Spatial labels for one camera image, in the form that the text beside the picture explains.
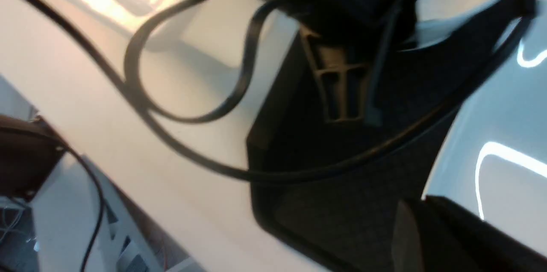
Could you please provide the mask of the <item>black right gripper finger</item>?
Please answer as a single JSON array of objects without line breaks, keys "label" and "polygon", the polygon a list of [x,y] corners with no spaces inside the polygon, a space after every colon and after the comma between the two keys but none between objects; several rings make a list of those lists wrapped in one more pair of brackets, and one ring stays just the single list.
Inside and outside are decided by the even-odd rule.
[{"label": "black right gripper finger", "polygon": [[544,272],[546,257],[443,196],[402,199],[391,258],[396,272]]}]

